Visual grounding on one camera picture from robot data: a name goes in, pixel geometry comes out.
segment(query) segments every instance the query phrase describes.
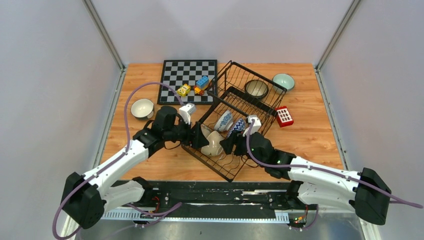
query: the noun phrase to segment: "wood grain surface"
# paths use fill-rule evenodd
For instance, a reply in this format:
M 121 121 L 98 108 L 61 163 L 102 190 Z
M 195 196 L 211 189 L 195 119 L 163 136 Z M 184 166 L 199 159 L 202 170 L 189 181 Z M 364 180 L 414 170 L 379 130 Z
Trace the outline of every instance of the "wood grain surface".
M 162 65 L 162 63 L 129 65 L 101 162 L 113 156 L 127 143 L 123 114 L 128 96 L 143 83 L 160 82 Z M 269 79 L 276 74 L 287 73 L 295 80 L 294 89 L 287 92 L 280 104 L 280 106 L 287 106 L 294 124 L 280 128 L 275 121 L 265 135 L 271 140 L 272 145 L 315 163 L 342 169 L 343 165 L 312 64 L 244 63 L 242 65 Z M 158 94 L 159 85 L 148 85 L 135 93 L 130 100 L 127 114 L 131 137 L 146 123 L 131 115 L 132 103 L 142 98 L 150 99 L 155 103 L 155 110 L 158 110 L 161 107 L 156 104 Z M 192 122 L 197 121 L 209 107 L 209 105 L 197 105 Z M 167 144 L 169 148 L 172 146 L 173 143 Z M 146 180 L 163 181 L 224 181 L 222 177 L 181 147 L 173 150 L 161 149 L 151 158 L 128 171 L 122 179 L 132 179 L 137 176 Z M 251 168 L 245 165 L 234 181 L 275 182 L 280 180 L 269 176 L 263 168 Z

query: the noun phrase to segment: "red domino with white dots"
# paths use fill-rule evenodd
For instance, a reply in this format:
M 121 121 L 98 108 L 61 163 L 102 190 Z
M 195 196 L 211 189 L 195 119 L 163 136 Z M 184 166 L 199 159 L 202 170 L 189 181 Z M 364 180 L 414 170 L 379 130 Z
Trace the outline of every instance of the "red domino with white dots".
M 277 107 L 275 110 L 277 111 L 277 116 L 275 117 L 280 128 L 290 126 L 295 122 L 286 106 Z

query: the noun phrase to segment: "black wire dish rack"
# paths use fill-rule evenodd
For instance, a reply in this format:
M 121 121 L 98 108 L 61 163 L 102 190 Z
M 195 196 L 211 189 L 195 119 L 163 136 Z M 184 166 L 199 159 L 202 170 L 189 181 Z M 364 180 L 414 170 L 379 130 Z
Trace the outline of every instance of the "black wire dish rack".
M 257 95 L 253 96 L 245 92 L 245 85 L 250 81 L 255 84 L 259 83 L 262 87 L 266 85 L 267 94 L 259 98 Z M 218 88 L 217 94 L 214 94 L 212 89 L 216 86 Z M 227 110 L 232 113 L 234 122 L 240 118 L 246 119 L 249 115 L 256 115 L 262 124 L 258 132 L 265 135 L 276 120 L 277 112 L 275 108 L 279 107 L 286 92 L 287 90 L 284 87 L 275 84 L 272 80 L 237 62 L 229 61 L 219 71 L 217 79 L 212 79 L 209 82 L 207 93 L 213 97 L 213 104 L 200 118 L 199 122 L 202 123 L 203 128 L 212 132 L 218 119 Z M 226 138 L 227 133 L 227 131 L 224 131 L 220 134 Z M 226 155 L 224 152 L 218 156 L 207 156 L 202 154 L 200 148 L 195 149 L 188 145 L 181 146 L 228 182 L 234 180 L 248 161 L 246 156 Z

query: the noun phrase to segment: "black and white checkered board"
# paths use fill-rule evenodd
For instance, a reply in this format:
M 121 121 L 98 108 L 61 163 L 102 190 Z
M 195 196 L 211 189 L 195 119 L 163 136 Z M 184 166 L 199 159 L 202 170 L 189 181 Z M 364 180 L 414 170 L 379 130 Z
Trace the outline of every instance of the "black and white checkered board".
M 216 79 L 218 73 L 217 60 L 165 60 L 163 62 L 161 83 L 167 84 L 176 91 L 182 85 L 188 84 L 191 89 L 187 96 L 182 96 L 181 100 L 185 103 L 193 104 L 212 104 L 213 98 L 206 91 L 204 95 L 195 95 L 194 86 L 196 81 L 202 76 L 208 76 L 210 80 Z M 167 87 L 159 88 L 157 104 L 173 105 L 180 104 L 175 95 Z

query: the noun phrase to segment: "metal rack wire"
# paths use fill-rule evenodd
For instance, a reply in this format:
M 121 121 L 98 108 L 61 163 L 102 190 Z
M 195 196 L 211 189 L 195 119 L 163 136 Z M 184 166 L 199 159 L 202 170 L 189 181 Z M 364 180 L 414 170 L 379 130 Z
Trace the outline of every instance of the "metal rack wire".
M 257 82 L 261 85 L 266 85 L 268 91 L 264 97 L 258 98 L 245 91 L 245 84 L 254 80 L 258 80 Z M 214 86 L 217 86 L 217 94 L 209 91 Z M 245 119 L 249 115 L 256 115 L 262 123 L 258 131 L 262 135 L 267 133 L 276 120 L 275 108 L 279 106 L 287 91 L 270 79 L 234 61 L 229 61 L 221 69 L 217 79 L 210 81 L 207 90 L 208 94 L 213 96 L 213 104 L 199 120 L 200 123 L 212 131 L 218 119 L 227 110 L 232 113 L 234 122 L 239 118 Z M 227 132 L 220 134 L 224 138 L 227 136 Z M 182 145 L 182 148 L 228 182 L 234 180 L 248 160 L 246 156 L 225 153 L 219 156 L 206 156 L 200 149 L 187 145 Z

